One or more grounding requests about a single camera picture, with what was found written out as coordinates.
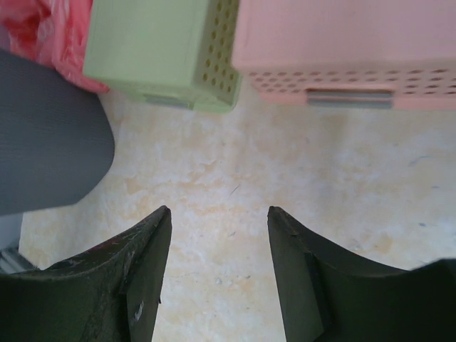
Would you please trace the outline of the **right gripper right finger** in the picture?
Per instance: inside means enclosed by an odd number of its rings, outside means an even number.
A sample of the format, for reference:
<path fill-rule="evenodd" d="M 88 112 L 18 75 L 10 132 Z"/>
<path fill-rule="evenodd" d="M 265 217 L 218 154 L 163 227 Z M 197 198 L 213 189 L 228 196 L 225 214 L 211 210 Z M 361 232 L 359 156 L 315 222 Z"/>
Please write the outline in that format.
<path fill-rule="evenodd" d="M 407 271 L 357 255 L 280 207 L 267 217 L 288 341 L 453 341 L 455 260 Z"/>

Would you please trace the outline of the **green perforated plastic basket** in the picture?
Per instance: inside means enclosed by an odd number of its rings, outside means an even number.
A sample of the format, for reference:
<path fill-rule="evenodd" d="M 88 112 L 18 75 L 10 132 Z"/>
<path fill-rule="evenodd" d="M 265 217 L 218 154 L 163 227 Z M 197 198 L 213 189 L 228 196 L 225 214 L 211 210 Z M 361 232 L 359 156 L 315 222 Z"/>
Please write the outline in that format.
<path fill-rule="evenodd" d="M 235 0 L 94 1 L 83 74 L 155 105 L 228 113 L 241 77 L 232 67 Z"/>

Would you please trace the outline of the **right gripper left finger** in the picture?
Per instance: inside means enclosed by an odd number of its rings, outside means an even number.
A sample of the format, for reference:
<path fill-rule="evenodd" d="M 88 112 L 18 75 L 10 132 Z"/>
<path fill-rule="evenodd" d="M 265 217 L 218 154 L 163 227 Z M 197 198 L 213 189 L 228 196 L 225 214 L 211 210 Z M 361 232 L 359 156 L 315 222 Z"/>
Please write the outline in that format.
<path fill-rule="evenodd" d="M 1 276 L 1 340 L 151 341 L 171 235 L 161 206 L 45 270 Z"/>

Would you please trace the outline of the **pink perforated plastic basket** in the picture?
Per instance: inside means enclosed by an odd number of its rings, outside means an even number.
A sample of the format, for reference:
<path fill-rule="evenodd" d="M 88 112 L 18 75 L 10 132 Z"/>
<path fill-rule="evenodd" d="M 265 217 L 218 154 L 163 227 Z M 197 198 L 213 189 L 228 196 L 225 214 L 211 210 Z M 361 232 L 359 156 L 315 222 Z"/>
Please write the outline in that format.
<path fill-rule="evenodd" d="M 232 65 L 266 101 L 455 109 L 453 1 L 241 1 Z"/>

